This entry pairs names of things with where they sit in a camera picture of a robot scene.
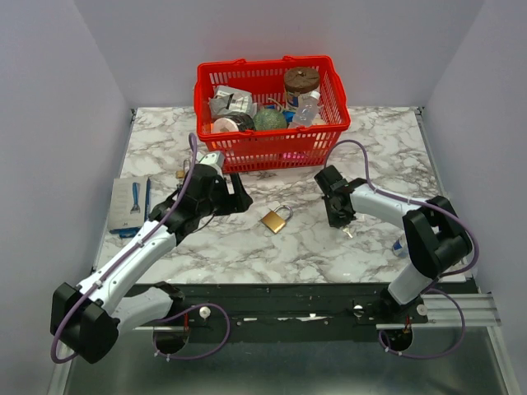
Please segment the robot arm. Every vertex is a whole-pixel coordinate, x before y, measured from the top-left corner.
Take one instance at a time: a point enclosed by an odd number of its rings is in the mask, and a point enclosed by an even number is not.
[[[459,224],[431,208],[410,204],[409,197],[403,197],[408,202],[400,202],[376,193],[364,179],[348,182],[332,165],[321,170],[315,180],[324,193],[330,226],[348,225],[359,212],[387,221],[406,233],[412,262],[381,293],[378,307],[383,315],[403,311],[441,273],[472,251],[470,238]],[[455,215],[444,197],[426,202]]]
[[[152,209],[148,221],[138,234],[103,268],[75,287],[63,283],[54,292],[52,334],[58,331],[59,324],[75,303],[82,297],[86,298],[86,293],[94,285],[98,285],[97,288],[75,311],[60,336],[62,342],[90,363],[105,356],[120,333],[168,314],[178,295],[152,288],[133,298],[124,297],[152,264],[198,228],[202,218],[247,211],[253,200],[244,190],[238,174],[231,174],[234,193],[229,194],[222,177],[223,160],[221,152],[204,156],[194,166],[189,186],[175,210],[171,211],[171,208],[179,190]],[[169,216],[164,224],[158,226],[167,214]],[[155,233],[143,242],[145,235],[157,227]],[[117,268],[103,277],[124,256],[126,258]]]

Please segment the white marble table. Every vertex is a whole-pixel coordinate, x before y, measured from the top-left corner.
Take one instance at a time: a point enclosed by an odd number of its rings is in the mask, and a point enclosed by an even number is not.
[[[366,145],[371,177],[382,188],[415,197],[437,194],[417,120],[408,108],[351,108],[352,126],[341,139]],[[189,157],[188,134],[194,132],[192,108],[139,109],[121,177],[148,175],[152,206],[172,193],[175,171]],[[202,151],[205,146],[200,142]],[[364,177],[357,147],[339,146],[330,159],[347,179]],[[401,230],[360,216],[353,238],[330,228],[313,177],[320,167],[242,174],[254,204],[243,214],[218,217],[190,235],[152,266],[139,283],[298,283],[392,281],[408,263],[391,245]],[[286,204],[294,216],[277,235],[259,220]],[[128,240],[107,234],[97,263],[102,267]]]

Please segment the brown jar lid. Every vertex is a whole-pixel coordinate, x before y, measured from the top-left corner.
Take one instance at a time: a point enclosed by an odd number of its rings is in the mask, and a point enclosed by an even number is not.
[[[311,67],[295,67],[283,76],[283,83],[288,92],[308,93],[320,85],[320,74]]]

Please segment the red basket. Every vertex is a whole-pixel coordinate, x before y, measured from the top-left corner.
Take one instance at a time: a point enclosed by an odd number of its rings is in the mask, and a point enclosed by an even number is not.
[[[253,101],[271,105],[268,98],[286,104],[284,73],[304,66],[320,74],[320,116],[326,125],[269,131],[211,133],[208,101],[219,85],[249,91]],[[203,63],[198,66],[194,90],[194,110],[198,118],[198,137],[209,151],[225,154],[225,173],[288,167],[322,165],[329,148],[340,133],[349,128],[351,119],[346,108],[343,84],[328,56],[291,57],[282,60]]]

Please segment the white wall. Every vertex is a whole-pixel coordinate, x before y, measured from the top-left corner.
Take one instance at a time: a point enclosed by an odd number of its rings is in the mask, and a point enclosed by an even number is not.
[[[445,189],[480,241],[478,284],[497,300],[516,376],[527,392],[525,21],[525,0],[487,0],[424,119]]]
[[[75,0],[124,97],[192,103],[198,64],[326,53],[350,105],[423,105],[483,0]]]
[[[53,290],[88,274],[130,113],[71,0],[0,12],[0,393],[46,393]]]

